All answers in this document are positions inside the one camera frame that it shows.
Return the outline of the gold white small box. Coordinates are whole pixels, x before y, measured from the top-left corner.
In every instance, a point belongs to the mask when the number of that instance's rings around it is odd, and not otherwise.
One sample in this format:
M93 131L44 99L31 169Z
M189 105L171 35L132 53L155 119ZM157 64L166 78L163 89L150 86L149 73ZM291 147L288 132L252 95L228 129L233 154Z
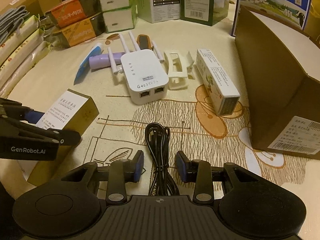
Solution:
M51 105L36 126L71 130L83 135L98 114L98 108L90 96L68 89ZM72 146L61 144L54 161L19 160L25 180L35 186L47 182L72 149Z

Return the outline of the long white medicine box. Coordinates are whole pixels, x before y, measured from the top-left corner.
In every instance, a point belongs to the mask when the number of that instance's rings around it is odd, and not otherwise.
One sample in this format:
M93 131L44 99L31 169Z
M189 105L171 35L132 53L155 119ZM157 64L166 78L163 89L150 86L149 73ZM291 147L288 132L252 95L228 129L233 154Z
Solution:
M209 49L198 49L196 66L216 115L231 115L240 94L223 66Z

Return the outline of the white wifi router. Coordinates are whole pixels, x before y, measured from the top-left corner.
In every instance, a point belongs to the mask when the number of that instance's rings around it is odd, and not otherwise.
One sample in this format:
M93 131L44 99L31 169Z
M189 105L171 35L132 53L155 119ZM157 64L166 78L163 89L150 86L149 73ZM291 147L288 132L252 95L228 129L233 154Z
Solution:
M124 74L131 100L136 105L144 105L165 98L169 78L158 57L152 50L140 49L131 32L131 42L135 51L130 51L122 34L119 34L125 54L117 65L111 48L108 57L114 75Z

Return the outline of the white plastic clip holder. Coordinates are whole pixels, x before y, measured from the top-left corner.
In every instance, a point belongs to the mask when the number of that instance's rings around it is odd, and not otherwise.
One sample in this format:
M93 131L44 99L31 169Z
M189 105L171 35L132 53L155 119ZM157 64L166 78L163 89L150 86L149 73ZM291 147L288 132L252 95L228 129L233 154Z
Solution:
M195 79L194 59L190 52L182 54L179 51L165 51L164 62L168 68L169 89L180 90L189 86L189 80Z

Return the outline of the white long packages stack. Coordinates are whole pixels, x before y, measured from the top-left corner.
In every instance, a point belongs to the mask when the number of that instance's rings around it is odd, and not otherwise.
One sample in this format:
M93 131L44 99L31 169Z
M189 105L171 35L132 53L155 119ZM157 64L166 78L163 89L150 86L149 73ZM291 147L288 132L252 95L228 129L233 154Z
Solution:
M44 40L39 16L25 6L1 14L1 97L7 97L51 48Z

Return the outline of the purple tube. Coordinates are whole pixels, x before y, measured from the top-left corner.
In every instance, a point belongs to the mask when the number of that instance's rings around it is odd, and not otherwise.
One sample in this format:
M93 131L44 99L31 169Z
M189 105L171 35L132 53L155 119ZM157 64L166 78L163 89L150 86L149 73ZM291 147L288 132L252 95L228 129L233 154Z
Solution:
M115 63L117 65L121 64L120 58L124 55L124 52L113 53ZM101 69L110 67L110 59L108 54L100 54L97 56L92 56L89 58L89 67L91 70Z

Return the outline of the orange beef rice box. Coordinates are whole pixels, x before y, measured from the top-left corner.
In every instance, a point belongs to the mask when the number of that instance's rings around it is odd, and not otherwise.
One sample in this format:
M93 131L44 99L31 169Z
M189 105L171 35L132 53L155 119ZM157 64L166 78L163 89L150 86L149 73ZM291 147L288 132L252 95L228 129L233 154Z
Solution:
M46 12L46 19L64 28L100 12L99 0L65 0Z

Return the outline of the orange black small device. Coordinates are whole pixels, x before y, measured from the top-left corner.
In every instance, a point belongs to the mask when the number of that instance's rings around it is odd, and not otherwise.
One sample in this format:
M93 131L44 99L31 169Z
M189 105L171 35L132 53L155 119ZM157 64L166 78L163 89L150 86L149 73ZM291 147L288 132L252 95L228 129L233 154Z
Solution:
M143 49L153 50L153 46L152 46L151 40L148 35L139 34L137 36L136 41L137 41L137 44L139 45L139 48L141 50L143 50Z

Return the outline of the brown cardboard storage box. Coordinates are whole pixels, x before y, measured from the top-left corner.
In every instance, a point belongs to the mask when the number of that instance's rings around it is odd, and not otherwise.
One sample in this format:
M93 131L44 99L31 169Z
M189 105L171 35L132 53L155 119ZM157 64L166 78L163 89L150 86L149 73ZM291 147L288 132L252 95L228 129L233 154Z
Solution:
M259 150L319 158L319 45L295 27L241 6L235 44Z

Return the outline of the green white tissue box stack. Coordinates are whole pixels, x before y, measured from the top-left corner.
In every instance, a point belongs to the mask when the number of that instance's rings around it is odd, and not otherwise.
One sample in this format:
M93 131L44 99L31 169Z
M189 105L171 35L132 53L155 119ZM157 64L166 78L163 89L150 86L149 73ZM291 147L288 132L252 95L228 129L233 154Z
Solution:
M107 33L133 29L137 13L135 0L99 0Z

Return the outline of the dark green product box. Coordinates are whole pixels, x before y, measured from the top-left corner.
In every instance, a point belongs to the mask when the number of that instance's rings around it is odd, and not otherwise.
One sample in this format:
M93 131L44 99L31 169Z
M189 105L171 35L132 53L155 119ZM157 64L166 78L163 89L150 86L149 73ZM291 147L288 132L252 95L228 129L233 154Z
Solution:
M228 16L229 0L181 0L180 19L208 26Z

